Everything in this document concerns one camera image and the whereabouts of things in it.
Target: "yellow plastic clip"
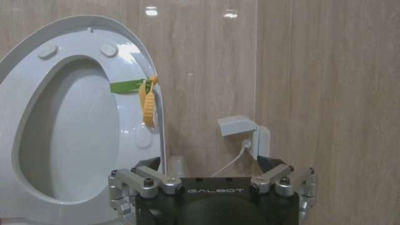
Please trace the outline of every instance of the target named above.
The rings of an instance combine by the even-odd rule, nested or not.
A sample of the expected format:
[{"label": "yellow plastic clip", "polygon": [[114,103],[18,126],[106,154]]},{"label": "yellow plastic clip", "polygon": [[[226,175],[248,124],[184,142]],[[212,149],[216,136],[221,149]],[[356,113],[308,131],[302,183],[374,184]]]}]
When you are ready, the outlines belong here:
[{"label": "yellow plastic clip", "polygon": [[154,100],[154,94],[153,94],[153,86],[158,82],[157,77],[153,75],[150,78],[150,88],[149,92],[145,93],[145,82],[144,81],[138,87],[138,97],[140,97],[140,106],[142,110],[142,122],[145,126],[153,128],[154,122],[153,122],[153,111],[156,108],[156,100]]}]

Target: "logo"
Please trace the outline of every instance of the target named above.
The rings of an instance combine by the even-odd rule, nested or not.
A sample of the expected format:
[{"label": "logo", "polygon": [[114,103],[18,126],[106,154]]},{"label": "logo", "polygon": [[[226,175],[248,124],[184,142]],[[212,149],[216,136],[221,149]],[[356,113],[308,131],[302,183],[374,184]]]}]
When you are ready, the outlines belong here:
[{"label": "logo", "polygon": [[241,193],[244,191],[242,188],[237,189],[189,189],[186,192],[189,194],[224,194],[224,193]]}]

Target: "beige wall tile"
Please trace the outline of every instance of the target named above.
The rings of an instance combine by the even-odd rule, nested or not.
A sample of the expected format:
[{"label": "beige wall tile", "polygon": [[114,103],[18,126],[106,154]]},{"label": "beige wall tile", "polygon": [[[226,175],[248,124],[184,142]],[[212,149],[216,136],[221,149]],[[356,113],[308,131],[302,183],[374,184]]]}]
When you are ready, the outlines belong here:
[{"label": "beige wall tile", "polygon": [[256,118],[272,131],[272,155],[316,167],[318,205],[338,224],[392,225],[400,2],[260,2]]}]

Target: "toilet lid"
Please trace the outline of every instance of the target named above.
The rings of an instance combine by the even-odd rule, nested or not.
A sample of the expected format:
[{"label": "toilet lid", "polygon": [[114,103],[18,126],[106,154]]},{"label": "toilet lid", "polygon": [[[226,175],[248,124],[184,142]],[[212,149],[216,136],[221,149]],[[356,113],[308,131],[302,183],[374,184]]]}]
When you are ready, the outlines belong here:
[{"label": "toilet lid", "polygon": [[0,218],[2,223],[108,224],[108,174],[161,157],[162,101],[154,127],[141,121],[136,93],[109,83],[156,74],[128,28],[73,16],[36,31],[0,62]]}]

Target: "cable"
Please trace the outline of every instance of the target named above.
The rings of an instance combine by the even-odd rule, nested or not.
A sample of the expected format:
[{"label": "cable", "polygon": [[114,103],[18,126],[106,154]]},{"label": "cable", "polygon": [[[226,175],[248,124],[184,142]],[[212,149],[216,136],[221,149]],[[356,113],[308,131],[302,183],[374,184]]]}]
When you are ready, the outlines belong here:
[{"label": "cable", "polygon": [[238,155],[236,156],[236,158],[214,174],[212,174],[210,177],[214,177],[224,169],[226,169],[228,166],[232,165],[232,163],[234,163],[236,160],[240,158],[240,156],[242,155],[245,149],[249,149],[249,148],[250,148],[250,140],[249,139],[244,139],[242,142],[241,142],[241,149],[240,149]]}]

